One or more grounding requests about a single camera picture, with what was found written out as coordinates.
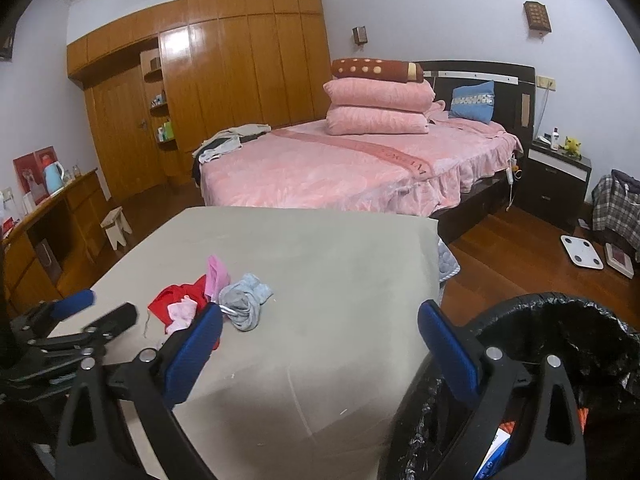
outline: pink bedspread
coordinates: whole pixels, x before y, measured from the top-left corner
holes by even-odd
[[[327,135],[324,120],[288,130]],[[506,168],[520,145],[506,132],[492,137],[458,124],[431,124],[425,135],[344,138],[382,144],[426,160],[430,174],[415,176],[401,166],[340,146],[267,134],[201,168],[205,203],[430,216],[457,206],[461,192]]]

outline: folded brown blanket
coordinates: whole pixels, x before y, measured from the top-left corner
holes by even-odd
[[[421,83],[424,81],[424,72],[418,63],[369,59],[368,57],[336,59],[331,65],[331,72],[338,78],[362,77],[398,83]]]

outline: plaid fabric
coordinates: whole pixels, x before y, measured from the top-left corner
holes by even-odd
[[[629,193],[610,174],[603,176],[591,193],[593,230],[611,229],[636,250],[640,262],[640,194]]]

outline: yellow plush toy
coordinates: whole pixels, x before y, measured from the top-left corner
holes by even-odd
[[[580,156],[580,145],[582,143],[578,142],[578,139],[572,139],[571,137],[567,137],[564,142],[564,149],[569,152],[569,154],[573,156]]]

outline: white bottle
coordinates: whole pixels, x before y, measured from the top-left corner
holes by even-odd
[[[554,132],[551,134],[551,149],[558,150],[558,140],[560,139],[560,134],[558,133],[558,129],[554,128]]]

